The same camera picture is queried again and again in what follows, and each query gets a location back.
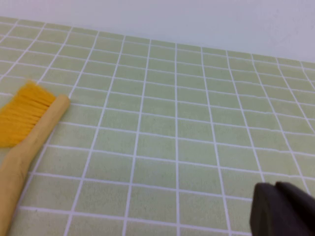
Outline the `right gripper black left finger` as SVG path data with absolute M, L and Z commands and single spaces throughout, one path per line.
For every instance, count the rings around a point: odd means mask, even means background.
M 250 228 L 253 236 L 296 236 L 303 224 L 286 197 L 268 183 L 254 187 Z

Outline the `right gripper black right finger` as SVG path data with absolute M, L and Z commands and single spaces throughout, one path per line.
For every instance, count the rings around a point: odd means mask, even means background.
M 315 198 L 289 182 L 276 182 L 276 188 L 290 202 L 295 214 L 302 220 L 310 232 L 315 235 Z

